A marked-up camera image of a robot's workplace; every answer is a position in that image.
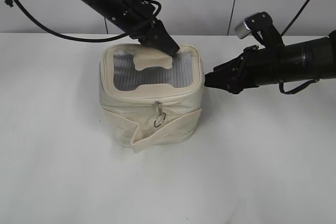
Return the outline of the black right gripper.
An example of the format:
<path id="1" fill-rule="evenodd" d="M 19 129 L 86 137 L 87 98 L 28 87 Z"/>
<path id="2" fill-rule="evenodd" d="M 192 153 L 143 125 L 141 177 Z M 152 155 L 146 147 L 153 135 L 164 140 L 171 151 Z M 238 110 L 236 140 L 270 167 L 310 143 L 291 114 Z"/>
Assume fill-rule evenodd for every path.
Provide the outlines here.
<path id="1" fill-rule="evenodd" d="M 244 49 L 238 57 L 213 68 L 205 75 L 205 86 L 239 94 L 244 89 L 284 83 L 281 53 L 284 46 Z"/>

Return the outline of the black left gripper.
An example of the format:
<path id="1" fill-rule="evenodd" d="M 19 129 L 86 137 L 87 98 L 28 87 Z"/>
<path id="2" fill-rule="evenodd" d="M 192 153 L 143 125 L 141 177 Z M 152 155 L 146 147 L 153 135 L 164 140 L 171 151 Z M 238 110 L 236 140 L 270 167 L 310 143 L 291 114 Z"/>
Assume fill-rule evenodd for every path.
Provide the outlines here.
<path id="1" fill-rule="evenodd" d="M 162 5 L 156 0 L 103 0 L 104 18 L 124 33 L 110 37 L 115 41 L 131 37 L 146 47 L 176 56 L 179 46 L 157 19 Z"/>

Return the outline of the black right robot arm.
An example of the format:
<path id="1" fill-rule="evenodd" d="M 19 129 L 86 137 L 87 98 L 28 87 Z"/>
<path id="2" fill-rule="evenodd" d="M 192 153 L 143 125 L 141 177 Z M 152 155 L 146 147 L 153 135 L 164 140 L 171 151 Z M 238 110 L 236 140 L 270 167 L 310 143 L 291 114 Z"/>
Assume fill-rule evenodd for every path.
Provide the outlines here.
<path id="1" fill-rule="evenodd" d="M 205 86 L 239 94 L 245 89 L 277 84 L 283 94 L 296 94 L 321 79 L 335 78 L 335 32 L 292 45 L 259 49 L 253 45 L 235 59 L 214 67 Z"/>

